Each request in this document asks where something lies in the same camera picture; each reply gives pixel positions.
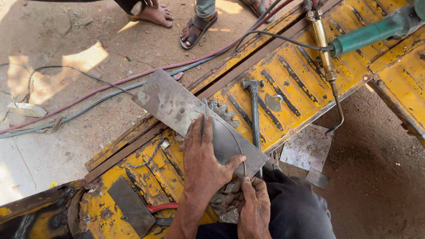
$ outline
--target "grey pants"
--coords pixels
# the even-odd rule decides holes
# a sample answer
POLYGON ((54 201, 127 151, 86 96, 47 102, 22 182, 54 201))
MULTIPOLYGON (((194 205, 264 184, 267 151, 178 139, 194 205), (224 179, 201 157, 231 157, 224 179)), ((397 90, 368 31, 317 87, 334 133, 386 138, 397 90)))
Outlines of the grey pants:
POLYGON ((196 14, 200 18, 207 18, 214 15, 215 0, 196 0, 196 14))

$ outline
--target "dirt ground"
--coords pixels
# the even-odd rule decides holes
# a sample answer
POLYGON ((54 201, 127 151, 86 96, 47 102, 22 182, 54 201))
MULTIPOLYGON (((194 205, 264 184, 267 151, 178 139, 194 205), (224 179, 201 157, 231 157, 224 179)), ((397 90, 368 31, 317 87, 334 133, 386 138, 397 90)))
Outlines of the dirt ground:
MULTIPOLYGON (((100 74, 94 67, 120 80, 212 52, 237 38, 255 21, 241 2, 217 0, 218 24, 200 45, 185 51, 178 36, 194 14, 194 2, 160 3, 168 5, 174 15, 171 29, 147 22, 135 24, 112 0, 67 4, 0 0, 0 63, 23 64, 29 71, 45 65, 73 65, 90 74, 100 74), (63 26, 64 19, 70 21, 69 29, 63 26), (129 62, 106 49, 142 63, 129 62)), ((225 56, 188 70, 181 83, 189 85, 225 56)), ((105 74, 102 79, 114 81, 105 74)), ((27 89, 27 84, 28 73, 22 66, 0 68, 1 90, 18 95, 27 89)), ((103 85, 69 68, 42 70, 34 74, 30 102, 51 112, 103 85)), ((70 116, 113 91, 100 92, 62 115, 70 116)), ((0 118, 10 102, 10 96, 0 94, 0 118)), ((397 117, 365 87, 344 100, 342 106, 346 120, 335 132, 323 170, 331 180, 324 191, 315 189, 328 201, 337 238, 421 238, 425 231, 424 148, 406 134, 397 117)), ((0 139, 0 151, 6 155, 0 157, 0 189, 5 192, 0 204, 46 190, 52 181, 82 178, 87 173, 84 163, 143 115, 130 95, 120 94, 63 124, 55 133, 0 139)), ((329 127, 336 116, 332 109, 316 124, 329 127)), ((27 120, 30 117, 10 113, 0 123, 0 130, 27 120)), ((46 119, 36 126, 49 122, 46 119)), ((306 171, 290 165, 281 167, 290 175, 306 175, 306 171)))

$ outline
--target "black trousers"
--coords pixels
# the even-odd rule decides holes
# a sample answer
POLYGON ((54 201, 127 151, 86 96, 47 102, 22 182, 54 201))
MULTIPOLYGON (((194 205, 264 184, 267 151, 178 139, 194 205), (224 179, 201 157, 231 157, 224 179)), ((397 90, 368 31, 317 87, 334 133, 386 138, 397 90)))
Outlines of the black trousers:
MULTIPOLYGON (((53 2, 53 3, 89 3, 96 2, 99 0, 33 0, 39 2, 53 2)), ((146 7, 145 0, 114 0, 127 14, 131 14, 131 9, 133 9, 134 5, 138 2, 142 2, 142 11, 146 7)))
MULTIPOLYGON (((280 170, 264 172, 271 202, 269 231, 273 239, 334 239, 331 213, 325 199, 307 181, 280 170)), ((198 227, 197 239, 238 238, 237 224, 212 223, 198 227)))

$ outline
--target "black cable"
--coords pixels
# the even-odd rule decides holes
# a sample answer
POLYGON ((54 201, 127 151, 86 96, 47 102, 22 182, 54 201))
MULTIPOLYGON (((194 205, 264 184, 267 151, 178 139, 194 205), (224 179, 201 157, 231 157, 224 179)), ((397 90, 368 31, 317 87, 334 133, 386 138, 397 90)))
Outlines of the black cable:
POLYGON ((239 43, 236 45, 236 51, 237 51, 237 49, 238 49, 239 45, 243 42, 243 40, 244 40, 244 39, 245 39, 245 38, 246 38, 249 34, 253 34, 253 33, 262 33, 262 34, 270 35, 270 36, 272 36, 272 37, 280 38, 280 39, 286 40, 286 41, 288 41, 288 42, 290 42, 290 43, 293 43, 293 44, 296 44, 296 45, 299 45, 299 46, 302 46, 302 47, 305 47, 305 48, 310 48, 310 49, 313 49, 313 50, 318 50, 318 51, 332 51, 332 50, 334 49, 334 46, 326 46, 326 47, 311 46, 311 45, 307 45, 307 44, 304 44, 304 43, 300 43, 300 42, 298 42, 298 41, 296 41, 296 40, 294 40, 294 39, 284 37, 284 36, 282 36, 282 35, 278 35, 278 34, 270 33, 270 32, 268 32, 268 31, 255 30, 255 31, 247 32, 247 33, 245 33, 245 34, 243 34, 243 35, 242 35, 242 39, 241 39, 241 40, 239 41, 239 43))
POLYGON ((85 73, 85 72, 81 71, 80 69, 77 69, 77 68, 75 68, 75 67, 73 67, 73 66, 70 66, 70 65, 47 65, 47 66, 39 67, 39 68, 35 69, 33 72, 31 72, 31 74, 29 75, 29 78, 28 78, 28 93, 27 93, 27 95, 25 95, 24 99, 25 99, 26 97, 29 97, 29 95, 31 94, 31 92, 30 92, 30 89, 31 89, 31 82, 32 82, 31 78, 32 78, 32 75, 34 75, 34 73, 35 73, 36 71, 39 71, 39 70, 41 70, 41 69, 45 69, 45 68, 57 68, 57 67, 69 67, 69 68, 71 68, 71 69, 74 69, 74 70, 76 70, 76 71, 79 71, 79 72, 83 73, 84 75, 86 75, 86 76, 88 76, 88 77, 90 77, 90 78, 93 78, 93 79, 96 79, 96 80, 99 80, 99 81, 105 82, 105 83, 107 83, 107 84, 109 84, 109 85, 111 85, 111 86, 113 86, 113 87, 115 87, 115 88, 118 88, 118 89, 120 89, 120 90, 122 90, 122 91, 124 91, 124 92, 129 93, 130 95, 134 95, 133 93, 128 92, 127 90, 124 90, 123 88, 121 88, 121 87, 119 87, 119 86, 117 86, 117 85, 114 85, 114 84, 112 84, 112 83, 110 83, 110 82, 108 82, 108 81, 106 81, 106 80, 102 80, 102 79, 100 79, 100 78, 97 78, 97 77, 94 77, 94 76, 92 76, 92 75, 90 75, 90 74, 87 74, 87 73, 85 73))

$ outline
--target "red hose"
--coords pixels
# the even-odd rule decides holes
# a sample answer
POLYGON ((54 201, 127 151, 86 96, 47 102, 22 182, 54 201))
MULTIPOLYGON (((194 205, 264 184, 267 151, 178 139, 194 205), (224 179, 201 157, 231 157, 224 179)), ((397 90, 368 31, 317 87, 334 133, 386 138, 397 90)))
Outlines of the red hose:
MULTIPOLYGON (((276 14, 276 12, 278 12, 279 10, 281 10, 284 6, 288 5, 288 4, 289 4, 290 2, 292 2, 292 1, 294 1, 294 0, 286 0, 285 2, 283 2, 282 4, 280 4, 277 8, 275 8, 273 11, 271 11, 271 12, 270 12, 270 13, 269 13, 269 14, 268 14, 268 15, 267 15, 267 16, 266 16, 263 20, 261 20, 261 21, 260 21, 257 25, 255 25, 255 26, 252 28, 252 30, 257 29, 257 28, 258 28, 259 26, 261 26, 261 25, 262 25, 265 21, 267 21, 267 20, 268 20, 271 16, 273 16, 274 14, 276 14)), ((226 49, 226 48, 228 48, 228 47, 233 46, 234 44, 238 43, 240 40, 241 40, 241 38, 239 37, 238 39, 236 39, 236 40, 234 40, 233 42, 229 43, 227 46, 225 46, 225 47, 223 47, 223 48, 221 48, 221 49, 219 49, 219 50, 217 50, 217 51, 211 52, 211 53, 209 53, 209 54, 207 54, 207 55, 205 55, 205 56, 203 56, 203 57, 200 57, 200 58, 197 58, 197 59, 194 59, 194 60, 190 60, 190 61, 186 61, 186 62, 182 62, 182 63, 177 63, 177 64, 174 64, 174 65, 167 65, 167 66, 163 66, 163 67, 161 67, 161 68, 162 68, 163 70, 167 70, 167 69, 171 69, 171 68, 175 68, 175 67, 180 67, 180 66, 183 66, 183 65, 189 65, 189 64, 192 64, 192 63, 198 62, 198 61, 200 61, 200 60, 203 60, 203 59, 209 58, 209 57, 211 57, 211 56, 213 56, 213 55, 215 55, 215 54, 217 54, 217 53, 221 52, 222 50, 224 50, 224 49, 226 49)), ((143 76, 145 76, 145 75, 148 75, 148 74, 150 74, 150 73, 153 73, 155 70, 156 70, 156 69, 151 69, 151 70, 148 70, 148 71, 145 71, 145 72, 139 73, 139 74, 137 74, 137 75, 133 75, 133 76, 131 76, 131 77, 128 77, 128 78, 122 79, 122 80, 120 80, 120 81, 114 82, 113 84, 114 84, 114 85, 119 85, 119 84, 125 83, 125 82, 127 82, 127 81, 134 80, 134 79, 136 79, 136 78, 143 77, 143 76)), ((63 110, 68 109, 69 107, 71 107, 71 106, 73 106, 73 105, 77 104, 77 103, 78 103, 78 102, 80 102, 80 101, 83 101, 83 100, 87 99, 88 97, 90 97, 90 96, 92 96, 92 95, 94 95, 94 94, 96 94, 96 93, 98 93, 98 92, 101 92, 101 91, 106 90, 106 89, 111 88, 111 87, 112 87, 111 85, 105 85, 105 86, 103 86, 103 87, 100 87, 99 89, 94 90, 94 91, 92 91, 92 92, 90 92, 90 93, 88 93, 88 94, 86 94, 86 95, 84 95, 84 96, 82 96, 82 97, 80 97, 80 98, 78 98, 78 99, 74 100, 73 102, 71 102, 71 103, 69 103, 69 104, 67 104, 67 105, 65 105, 65 106, 62 106, 62 107, 60 107, 59 109, 56 109, 56 110, 54 110, 54 111, 52 111, 52 112, 50 112, 50 113, 46 114, 43 118, 36 118, 36 119, 32 119, 32 120, 27 121, 27 122, 24 122, 24 123, 22 123, 22 124, 20 124, 20 125, 16 125, 16 126, 13 126, 13 127, 7 128, 7 129, 3 129, 3 130, 1 130, 1 131, 0 131, 0 134, 3 134, 3 133, 5 133, 5 132, 8 132, 9 130, 12 130, 12 129, 21 128, 21 127, 27 126, 27 125, 29 125, 29 124, 32 124, 32 123, 38 122, 38 121, 40 121, 40 120, 43 120, 43 119, 45 119, 45 118, 47 118, 47 117, 50 117, 50 116, 52 116, 52 115, 54 115, 54 114, 57 114, 57 113, 59 113, 59 112, 61 112, 61 111, 63 111, 63 110)))

